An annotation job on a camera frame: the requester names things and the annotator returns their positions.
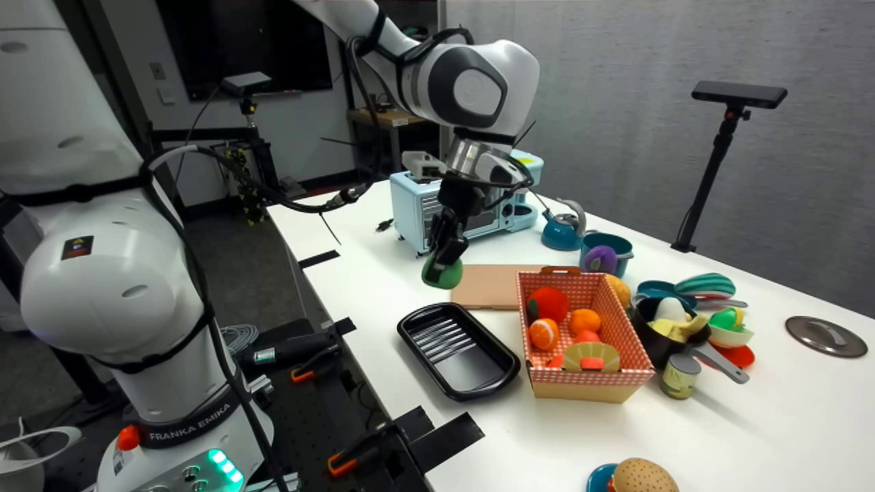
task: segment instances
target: round bun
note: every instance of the round bun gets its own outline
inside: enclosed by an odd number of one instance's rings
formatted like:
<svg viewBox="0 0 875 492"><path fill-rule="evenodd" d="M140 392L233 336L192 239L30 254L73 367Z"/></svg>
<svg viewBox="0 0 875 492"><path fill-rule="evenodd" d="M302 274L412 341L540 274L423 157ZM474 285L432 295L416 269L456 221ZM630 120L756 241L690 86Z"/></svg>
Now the round bun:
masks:
<svg viewBox="0 0 875 492"><path fill-rule="evenodd" d="M652 459L624 459L613 472L616 492L679 492L675 479Z"/></svg>

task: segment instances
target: toy fruit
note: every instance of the toy fruit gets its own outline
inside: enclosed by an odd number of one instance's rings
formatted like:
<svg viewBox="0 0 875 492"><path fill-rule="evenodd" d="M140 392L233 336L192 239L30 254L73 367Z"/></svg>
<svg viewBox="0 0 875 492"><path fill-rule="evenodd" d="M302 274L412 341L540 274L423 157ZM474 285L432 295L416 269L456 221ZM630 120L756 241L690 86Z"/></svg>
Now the toy fruit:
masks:
<svg viewBox="0 0 875 492"><path fill-rule="evenodd" d="M652 459L624 459L613 472L611 492L679 492L675 479Z"/></svg>
<svg viewBox="0 0 875 492"><path fill-rule="evenodd" d="M540 288L535 292L531 292L525 310L529 319L550 317L556 322L564 322L570 315L570 295L556 288Z"/></svg>
<svg viewBox="0 0 875 492"><path fill-rule="evenodd" d="M617 276L604 276L607 285L613 288L613 292L617 295L622 306L630 310L631 306L631 291L627 281L622 281Z"/></svg>
<svg viewBox="0 0 875 492"><path fill-rule="evenodd" d="M564 355L553 353L544 367L564 367Z"/></svg>
<svg viewBox="0 0 875 492"><path fill-rule="evenodd" d="M585 330L602 330L602 317L594 310L574 310L566 317L566 330L571 338L583 338Z"/></svg>
<svg viewBox="0 0 875 492"><path fill-rule="evenodd" d="M613 345L570 345L566 371L622 371L622 353Z"/></svg>
<svg viewBox="0 0 875 492"><path fill-rule="evenodd" d="M557 345L557 326L550 317L540 317L529 326L529 345L534 351L550 353Z"/></svg>
<svg viewBox="0 0 875 492"><path fill-rule="evenodd" d="M587 341L602 341L600 330L583 330L579 336L574 336L578 345L587 345Z"/></svg>

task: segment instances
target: small container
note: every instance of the small container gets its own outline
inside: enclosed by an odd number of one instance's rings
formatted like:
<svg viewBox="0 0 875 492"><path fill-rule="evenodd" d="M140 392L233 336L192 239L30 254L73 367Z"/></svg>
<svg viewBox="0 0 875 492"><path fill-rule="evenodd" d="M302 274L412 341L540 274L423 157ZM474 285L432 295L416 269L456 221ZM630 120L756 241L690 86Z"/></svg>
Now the small container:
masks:
<svg viewBox="0 0 875 492"><path fill-rule="evenodd" d="M564 371L557 367L529 367L531 392L540 400L587 400L587 403L627 403L639 385L653 378L653 363L630 326L627 310L607 285L604 276L583 274L578 269L544 269L542 274L520 274L520 329L525 360L534 355L564 353L574 338L564 330L553 353L535 353L529 345L529 297L540 288L560 291L570 297L570 310L597 310L602 315L602 341L613 345L622 353L622 371Z"/></svg>
<svg viewBox="0 0 875 492"><path fill-rule="evenodd" d="M451 400L501 392L520 359L459 304L432 304L399 319L399 336Z"/></svg>
<svg viewBox="0 0 875 492"><path fill-rule="evenodd" d="M585 269L587 252L597 250L597 246L607 246L607 250L616 252L617 266L616 266L613 274L624 278L627 276L627 266L631 259L631 243L627 239L622 239L622 235L587 233L587 235L579 239L579 269Z"/></svg>

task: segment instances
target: black bracket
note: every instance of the black bracket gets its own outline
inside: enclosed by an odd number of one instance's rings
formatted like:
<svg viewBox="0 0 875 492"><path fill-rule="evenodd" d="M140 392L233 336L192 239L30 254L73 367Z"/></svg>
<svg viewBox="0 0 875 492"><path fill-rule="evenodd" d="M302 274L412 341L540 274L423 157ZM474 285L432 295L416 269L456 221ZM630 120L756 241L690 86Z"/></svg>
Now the black bracket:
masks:
<svg viewBox="0 0 875 492"><path fill-rule="evenodd" d="M481 437L483 433L467 412L434 430L429 415L421 407L412 407L344 452L328 457L328 472L343 479L366 464L386 464L397 452L407 455L419 472L429 472Z"/></svg>

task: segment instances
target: open cardboard box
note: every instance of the open cardboard box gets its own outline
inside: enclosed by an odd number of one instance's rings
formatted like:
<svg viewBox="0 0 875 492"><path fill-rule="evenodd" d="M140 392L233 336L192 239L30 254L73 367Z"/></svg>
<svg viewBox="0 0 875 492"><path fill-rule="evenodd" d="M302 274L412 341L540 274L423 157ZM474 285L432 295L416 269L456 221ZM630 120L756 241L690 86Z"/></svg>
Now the open cardboard box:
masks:
<svg viewBox="0 0 875 492"><path fill-rule="evenodd" d="M597 310L602 315L602 341L622 353L622 371L564 371L557 367L535 367L534 359L550 359L529 345L525 304L540 288L556 288L570 297L570 310ZM602 274L583 274L578 269L544 269L542 274L520 274L520 319L525 345L525 370L535 396L542 400L587 400L587 403L627 403L657 371L639 345L617 295Z"/></svg>

